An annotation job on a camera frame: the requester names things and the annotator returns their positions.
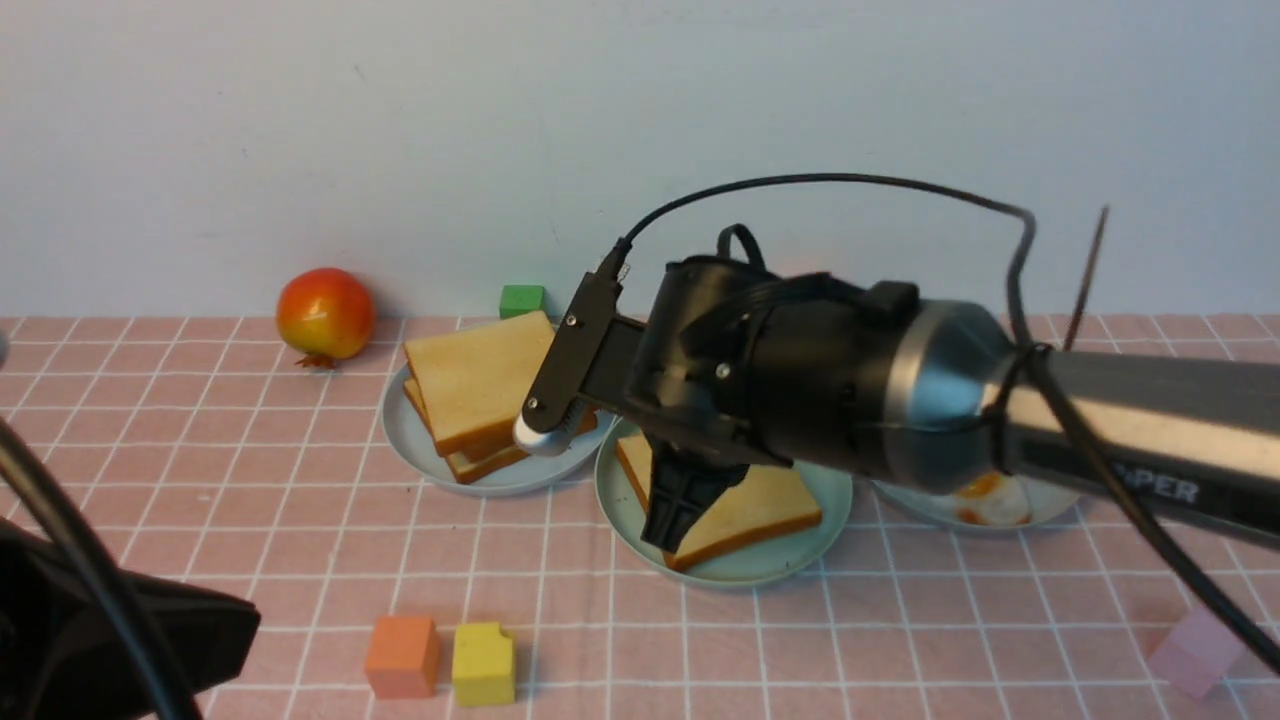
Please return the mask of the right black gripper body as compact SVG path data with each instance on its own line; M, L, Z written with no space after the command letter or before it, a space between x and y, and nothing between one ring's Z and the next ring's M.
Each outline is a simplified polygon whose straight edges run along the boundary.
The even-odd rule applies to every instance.
M778 282L727 258L669 263L623 383L625 416L713 461L886 470L890 369L922 310L919 288L799 275L799 301L741 309L685 350L698 318Z

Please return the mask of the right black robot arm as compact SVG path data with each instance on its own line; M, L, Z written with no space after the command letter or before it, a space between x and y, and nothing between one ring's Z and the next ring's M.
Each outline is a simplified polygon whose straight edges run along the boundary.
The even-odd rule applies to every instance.
M749 466L951 495L1002 471L1277 547L1277 368L1061 352L911 283L672 263L623 387L655 450L645 542L676 550Z

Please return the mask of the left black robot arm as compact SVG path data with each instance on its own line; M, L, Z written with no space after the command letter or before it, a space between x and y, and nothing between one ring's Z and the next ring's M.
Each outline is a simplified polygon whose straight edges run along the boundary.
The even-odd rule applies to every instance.
M241 675L262 615L248 600L140 571L123 577L193 697ZM1 523L5 719L145 719L154 703L128 648L49 539Z

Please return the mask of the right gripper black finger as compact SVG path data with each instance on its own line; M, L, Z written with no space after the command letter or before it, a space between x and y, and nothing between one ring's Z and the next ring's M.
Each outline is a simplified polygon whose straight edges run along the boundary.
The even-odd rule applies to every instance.
M692 527L748 471L748 464L708 459L673 445L653 445L641 541L676 553Z

